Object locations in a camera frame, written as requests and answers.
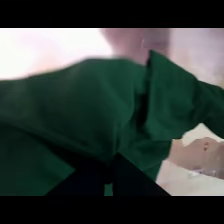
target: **dark green fabric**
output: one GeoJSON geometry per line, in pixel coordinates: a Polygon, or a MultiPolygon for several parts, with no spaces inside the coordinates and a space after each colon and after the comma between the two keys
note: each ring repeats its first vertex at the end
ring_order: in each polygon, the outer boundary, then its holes
{"type": "Polygon", "coordinates": [[[223,98],[153,51],[147,66],[90,59],[1,81],[0,195],[45,195],[74,172],[39,139],[107,166],[120,152],[155,179],[173,138],[201,122],[224,137],[223,98]]]}

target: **green garment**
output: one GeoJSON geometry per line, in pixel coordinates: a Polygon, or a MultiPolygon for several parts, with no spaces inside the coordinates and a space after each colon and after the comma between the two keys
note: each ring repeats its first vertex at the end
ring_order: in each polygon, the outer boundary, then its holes
{"type": "Polygon", "coordinates": [[[0,195],[45,195],[75,171],[45,141],[106,166],[120,152],[155,179],[172,139],[201,122],[223,137],[223,98],[153,51],[147,66],[89,59],[1,81],[0,195]]]}

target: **green jacket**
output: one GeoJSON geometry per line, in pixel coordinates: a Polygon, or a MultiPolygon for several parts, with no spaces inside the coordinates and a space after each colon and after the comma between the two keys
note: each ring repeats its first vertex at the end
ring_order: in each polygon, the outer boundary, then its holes
{"type": "Polygon", "coordinates": [[[45,142],[106,166],[120,152],[155,179],[172,139],[198,123],[224,136],[223,102],[221,88],[153,51],[147,66],[89,59],[0,81],[0,195],[45,195],[75,171],[45,142]]]}

